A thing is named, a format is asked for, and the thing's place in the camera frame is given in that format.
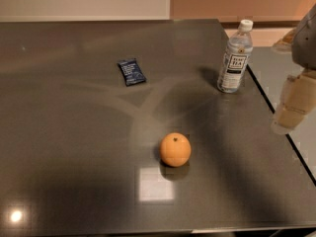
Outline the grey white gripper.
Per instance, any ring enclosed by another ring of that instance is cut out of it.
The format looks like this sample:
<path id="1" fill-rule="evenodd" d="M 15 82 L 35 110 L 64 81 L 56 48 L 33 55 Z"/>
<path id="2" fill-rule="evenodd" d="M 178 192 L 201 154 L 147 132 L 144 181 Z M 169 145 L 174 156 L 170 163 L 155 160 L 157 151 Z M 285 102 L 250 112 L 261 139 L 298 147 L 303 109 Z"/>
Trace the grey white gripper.
<path id="1" fill-rule="evenodd" d="M 295 130 L 316 108 L 316 4 L 299 22 L 275 42 L 272 50 L 291 53 L 294 63 L 312 70 L 303 70 L 297 76 L 289 75 L 284 84 L 272 122 L 276 134 Z"/>

